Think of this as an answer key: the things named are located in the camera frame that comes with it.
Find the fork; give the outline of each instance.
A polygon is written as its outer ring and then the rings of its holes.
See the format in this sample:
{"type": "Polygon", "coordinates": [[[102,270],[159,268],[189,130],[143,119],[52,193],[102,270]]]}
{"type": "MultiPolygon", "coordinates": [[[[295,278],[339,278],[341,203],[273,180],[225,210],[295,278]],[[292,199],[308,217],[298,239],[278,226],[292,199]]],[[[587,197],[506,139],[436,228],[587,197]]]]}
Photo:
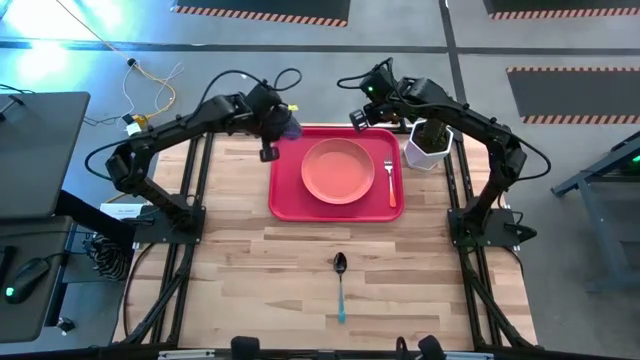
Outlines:
{"type": "Polygon", "coordinates": [[[391,176],[393,171],[393,162],[391,157],[388,157],[384,161],[384,169],[389,173],[389,206],[396,207],[396,193],[393,191],[393,177],[391,176]]]}

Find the wooden table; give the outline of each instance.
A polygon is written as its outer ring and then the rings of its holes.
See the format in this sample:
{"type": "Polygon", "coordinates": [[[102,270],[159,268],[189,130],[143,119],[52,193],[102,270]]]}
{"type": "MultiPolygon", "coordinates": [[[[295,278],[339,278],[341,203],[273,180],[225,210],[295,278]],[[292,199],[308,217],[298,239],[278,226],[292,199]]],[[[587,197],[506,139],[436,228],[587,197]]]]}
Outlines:
{"type": "MultiPolygon", "coordinates": [[[[401,146],[406,139],[400,137],[401,146]]],[[[446,350],[472,349],[459,259],[445,216],[450,204],[444,164],[424,173],[403,163],[406,210],[392,223],[286,223],[267,206],[270,165],[259,161],[260,142],[218,136],[214,144],[207,222],[191,271],[181,347],[228,348],[231,338],[244,335],[260,338],[264,349],[394,350],[395,339],[404,336],[416,349],[417,341],[433,334],[446,350]],[[349,261],[345,324],[338,323],[338,277],[332,270],[338,251],[349,261]]],[[[465,144],[479,192],[488,178],[486,151],[472,139],[465,144]]],[[[187,148],[183,143],[160,154],[154,179],[170,193],[179,191],[187,148]]],[[[462,192],[460,200],[465,203],[462,192]]],[[[166,250],[156,246],[135,276],[131,327],[158,296],[166,250]]],[[[535,343],[518,264],[503,249],[487,249],[487,259],[497,302],[535,343]]],[[[478,308],[489,339],[484,306],[478,308]]],[[[114,339],[121,338],[119,325],[114,339]]]]}

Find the computer mouse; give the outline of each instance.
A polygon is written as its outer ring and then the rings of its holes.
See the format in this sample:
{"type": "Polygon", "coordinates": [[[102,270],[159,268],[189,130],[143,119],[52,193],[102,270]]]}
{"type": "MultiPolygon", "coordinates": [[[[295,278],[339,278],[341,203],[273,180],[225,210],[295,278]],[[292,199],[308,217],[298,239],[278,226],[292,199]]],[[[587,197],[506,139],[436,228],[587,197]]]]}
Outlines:
{"type": "Polygon", "coordinates": [[[42,258],[27,261],[7,282],[4,298],[9,304],[20,304],[25,301],[50,268],[51,265],[42,258]]]}

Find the gray floor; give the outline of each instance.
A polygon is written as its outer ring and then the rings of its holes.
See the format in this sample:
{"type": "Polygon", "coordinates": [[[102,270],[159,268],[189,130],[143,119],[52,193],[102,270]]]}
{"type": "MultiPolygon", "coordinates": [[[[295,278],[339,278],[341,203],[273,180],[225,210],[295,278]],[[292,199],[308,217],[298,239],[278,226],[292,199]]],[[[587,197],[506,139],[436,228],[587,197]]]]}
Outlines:
{"type": "MultiPolygon", "coordinates": [[[[34,11],[37,0],[15,0],[0,21],[0,40],[24,39],[91,40],[91,35],[73,19],[50,8],[34,11]]],[[[186,114],[197,103],[206,83],[217,73],[242,69],[273,79],[286,67],[298,67],[304,81],[283,94],[299,105],[296,116],[304,122],[348,121],[348,114],[361,107],[358,92],[335,87],[341,76],[359,74],[392,55],[397,75],[428,76],[454,93],[447,54],[416,54],[409,47],[443,47],[443,21],[438,0],[352,0],[346,29],[277,24],[237,19],[177,15],[167,9],[171,0],[64,1],[79,4],[84,18],[112,41],[155,44],[236,45],[368,45],[395,47],[396,54],[371,48],[375,53],[308,52],[128,52],[148,70],[166,76],[183,62],[185,72],[172,83],[178,91],[176,104],[159,121],[176,113],[186,114]],[[154,21],[130,21],[141,14],[154,21]]],[[[491,21],[482,0],[449,0],[455,40],[463,47],[519,48],[640,48],[636,36],[640,17],[491,21]]],[[[601,157],[613,144],[638,130],[631,125],[580,126],[524,125],[513,100],[505,69],[509,66],[637,66],[639,57],[533,57],[464,55],[460,57],[462,80],[468,101],[480,113],[496,116],[514,132],[548,154],[554,168],[545,178],[518,183],[508,194],[514,209],[525,212],[525,221],[539,236],[523,245],[525,280],[539,343],[549,349],[637,358],[640,354],[640,292],[588,294],[584,283],[604,275],[599,251],[577,194],[556,199],[549,188],[601,157]]],[[[88,91],[92,95],[88,115],[106,117],[128,110],[122,95],[127,67],[111,52],[66,51],[55,43],[35,42],[33,50],[0,49],[5,69],[2,83],[34,91],[88,91]]],[[[229,76],[212,93],[246,91],[251,80],[229,76]]],[[[136,112],[153,110],[158,88],[133,74],[128,82],[136,112]]],[[[122,124],[84,125],[65,188],[93,205],[116,194],[111,185],[89,175],[82,161],[94,148],[125,134],[122,124]]],[[[108,152],[96,157],[98,166],[108,152]]],[[[543,169],[535,155],[525,172],[543,169]]],[[[70,271],[75,277],[93,279],[87,264],[70,271]]],[[[90,282],[70,287],[63,315],[82,330],[67,337],[51,329],[29,344],[0,345],[0,353],[42,351],[107,344],[117,319],[122,284],[90,282]]]]}

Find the orange plate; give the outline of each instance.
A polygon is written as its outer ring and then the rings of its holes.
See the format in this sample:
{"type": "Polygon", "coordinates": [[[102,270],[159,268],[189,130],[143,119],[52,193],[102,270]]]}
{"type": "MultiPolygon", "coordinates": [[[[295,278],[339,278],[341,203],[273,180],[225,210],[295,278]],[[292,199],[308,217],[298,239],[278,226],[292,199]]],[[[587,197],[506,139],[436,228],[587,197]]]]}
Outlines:
{"type": "Polygon", "coordinates": [[[302,160],[302,181],[316,198],[329,204],[349,204],[369,191],[375,170],[367,151],[346,139],[327,139],[302,160]]]}

